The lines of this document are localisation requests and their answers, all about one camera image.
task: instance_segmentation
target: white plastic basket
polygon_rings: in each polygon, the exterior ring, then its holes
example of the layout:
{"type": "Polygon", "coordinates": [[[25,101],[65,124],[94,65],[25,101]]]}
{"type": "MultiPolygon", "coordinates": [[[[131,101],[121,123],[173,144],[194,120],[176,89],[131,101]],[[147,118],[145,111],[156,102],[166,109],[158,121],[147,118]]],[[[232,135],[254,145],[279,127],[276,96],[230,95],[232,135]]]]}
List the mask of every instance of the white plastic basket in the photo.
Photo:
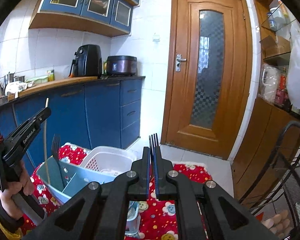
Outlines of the white plastic basket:
{"type": "Polygon", "coordinates": [[[130,151],[119,148],[99,146],[87,154],[80,167],[110,176],[118,176],[131,169],[137,157],[130,151]]]}

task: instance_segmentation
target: countertop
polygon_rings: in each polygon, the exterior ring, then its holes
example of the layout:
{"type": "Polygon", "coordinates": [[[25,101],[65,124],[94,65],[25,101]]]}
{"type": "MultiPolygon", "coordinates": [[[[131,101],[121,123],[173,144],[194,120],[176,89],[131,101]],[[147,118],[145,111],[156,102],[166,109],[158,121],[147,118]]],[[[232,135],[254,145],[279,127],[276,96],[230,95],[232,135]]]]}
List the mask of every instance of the countertop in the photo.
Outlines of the countertop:
{"type": "Polygon", "coordinates": [[[115,80],[130,80],[130,79],[144,79],[145,76],[131,76],[131,77],[126,77],[126,76],[115,76],[115,77],[108,77],[108,78],[98,78],[98,77],[74,77],[74,78],[65,78],[61,80],[56,80],[56,81],[50,81],[47,83],[39,84],[34,87],[28,88],[18,94],[18,97],[15,98],[15,95],[10,95],[8,96],[8,101],[1,103],[0,108],[10,105],[10,103],[15,103],[21,98],[28,97],[30,95],[34,95],[37,93],[40,93],[42,91],[46,90],[51,90],[54,88],[59,88],[59,87],[65,87],[65,86],[70,86],[74,84],[80,84],[80,83],[90,83],[90,82],[109,82],[109,81],[115,81],[115,80]]]}

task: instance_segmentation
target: blue storage box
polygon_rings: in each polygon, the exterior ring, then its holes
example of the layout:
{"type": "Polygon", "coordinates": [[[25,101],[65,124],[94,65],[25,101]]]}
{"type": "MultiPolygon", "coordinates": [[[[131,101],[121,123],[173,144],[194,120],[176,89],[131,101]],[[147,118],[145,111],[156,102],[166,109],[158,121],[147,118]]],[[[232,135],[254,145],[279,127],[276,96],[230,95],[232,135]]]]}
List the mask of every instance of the blue storage box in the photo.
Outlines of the blue storage box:
{"type": "Polygon", "coordinates": [[[62,180],[66,185],[63,188],[59,166],[53,157],[47,160],[50,184],[48,184],[48,176],[46,165],[43,164],[37,170],[37,175],[47,186],[50,193],[61,203],[66,203],[71,197],[77,194],[81,189],[92,181],[97,181],[100,184],[114,181],[115,176],[107,175],[98,171],[81,168],[71,163],[59,161],[62,172],[62,180]]]}

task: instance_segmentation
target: fork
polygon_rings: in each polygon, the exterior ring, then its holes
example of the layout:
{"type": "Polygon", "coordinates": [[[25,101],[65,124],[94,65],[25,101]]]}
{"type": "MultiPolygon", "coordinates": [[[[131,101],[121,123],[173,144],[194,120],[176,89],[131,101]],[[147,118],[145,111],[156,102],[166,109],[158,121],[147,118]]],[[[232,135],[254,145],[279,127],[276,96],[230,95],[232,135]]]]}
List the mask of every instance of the fork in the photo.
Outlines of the fork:
{"type": "Polygon", "coordinates": [[[53,136],[53,140],[52,140],[51,152],[52,152],[53,158],[56,160],[56,162],[59,166],[61,181],[62,181],[62,185],[63,185],[63,189],[64,189],[66,187],[66,185],[62,179],[62,171],[61,171],[61,166],[59,163],[59,148],[60,148],[60,135],[55,134],[53,136]]]}

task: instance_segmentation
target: white tiled wall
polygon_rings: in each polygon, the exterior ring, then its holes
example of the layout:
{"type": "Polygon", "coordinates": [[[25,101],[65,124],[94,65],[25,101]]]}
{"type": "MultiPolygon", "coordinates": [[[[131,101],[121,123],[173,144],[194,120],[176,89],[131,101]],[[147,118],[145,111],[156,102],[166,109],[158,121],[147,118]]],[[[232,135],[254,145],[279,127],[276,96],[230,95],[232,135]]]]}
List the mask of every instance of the white tiled wall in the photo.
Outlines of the white tiled wall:
{"type": "MultiPolygon", "coordinates": [[[[257,95],[259,77],[260,35],[256,32],[257,14],[251,0],[247,0],[253,37],[253,67],[250,95],[238,134],[231,152],[233,159],[247,129],[254,99],[257,95]]],[[[131,149],[140,150],[140,145],[147,145],[150,134],[158,133],[161,137],[165,91],[167,84],[171,0],[140,0],[140,6],[133,12],[130,36],[113,38],[111,55],[132,55],[138,58],[138,74],[146,76],[142,87],[141,100],[141,140],[131,149]],[[160,41],[153,41],[153,35],[160,35],[160,41]]]]}
{"type": "Polygon", "coordinates": [[[103,60],[110,55],[111,38],[65,29],[28,29],[38,0],[22,0],[0,27],[0,77],[8,72],[26,78],[68,76],[74,52],[84,44],[98,44],[103,60]]]}

